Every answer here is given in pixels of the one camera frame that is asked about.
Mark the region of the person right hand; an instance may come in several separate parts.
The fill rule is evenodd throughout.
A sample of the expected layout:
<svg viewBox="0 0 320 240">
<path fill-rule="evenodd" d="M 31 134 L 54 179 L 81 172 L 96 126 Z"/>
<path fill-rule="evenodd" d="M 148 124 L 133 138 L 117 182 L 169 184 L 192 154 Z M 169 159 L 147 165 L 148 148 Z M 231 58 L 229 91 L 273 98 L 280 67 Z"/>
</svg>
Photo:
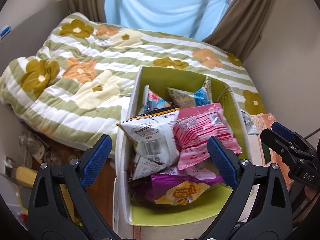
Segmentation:
<svg viewBox="0 0 320 240">
<path fill-rule="evenodd" d="M 293 225 L 298 226 L 310 213 L 319 198 L 319 191 L 304 187 L 303 200 L 293 212 Z"/>
</svg>

